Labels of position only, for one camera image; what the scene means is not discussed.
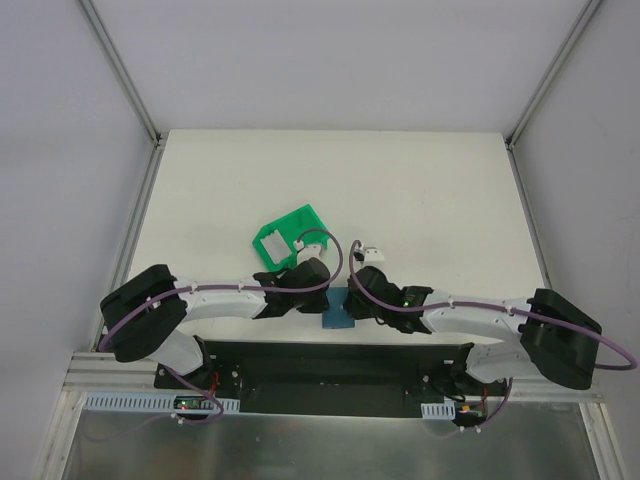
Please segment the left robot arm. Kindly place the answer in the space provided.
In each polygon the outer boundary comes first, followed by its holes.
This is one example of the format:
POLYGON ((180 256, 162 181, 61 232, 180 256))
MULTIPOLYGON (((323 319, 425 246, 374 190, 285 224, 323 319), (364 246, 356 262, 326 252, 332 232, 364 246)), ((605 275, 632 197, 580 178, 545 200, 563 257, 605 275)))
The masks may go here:
POLYGON ((179 325, 216 318, 279 318, 292 310, 322 313, 329 306, 330 278, 317 258, 210 288, 172 275, 165 264, 153 265, 101 300, 107 333, 99 349, 121 363, 148 358, 188 388, 211 391, 216 368, 205 343, 179 331, 179 325))

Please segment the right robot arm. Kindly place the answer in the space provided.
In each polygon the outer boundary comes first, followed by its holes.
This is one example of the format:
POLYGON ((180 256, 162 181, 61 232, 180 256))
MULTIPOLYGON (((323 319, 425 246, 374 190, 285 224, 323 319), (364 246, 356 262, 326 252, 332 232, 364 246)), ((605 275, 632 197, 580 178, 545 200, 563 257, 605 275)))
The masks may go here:
POLYGON ((572 390, 592 386, 602 328, 549 289, 491 301, 425 286, 400 288, 366 266, 350 275, 344 307, 356 319, 374 318, 404 334, 473 336, 450 369, 451 385, 461 394, 501 379, 538 376, 572 390))

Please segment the blue leather card holder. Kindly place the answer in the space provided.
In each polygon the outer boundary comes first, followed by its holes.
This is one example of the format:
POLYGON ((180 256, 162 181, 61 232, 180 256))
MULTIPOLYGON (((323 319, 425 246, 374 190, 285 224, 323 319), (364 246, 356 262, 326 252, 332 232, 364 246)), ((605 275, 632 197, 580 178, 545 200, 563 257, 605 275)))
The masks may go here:
POLYGON ((321 325, 325 330, 351 329, 355 320, 343 308, 347 299, 346 287, 331 287, 327 290, 328 308, 322 313, 321 325))

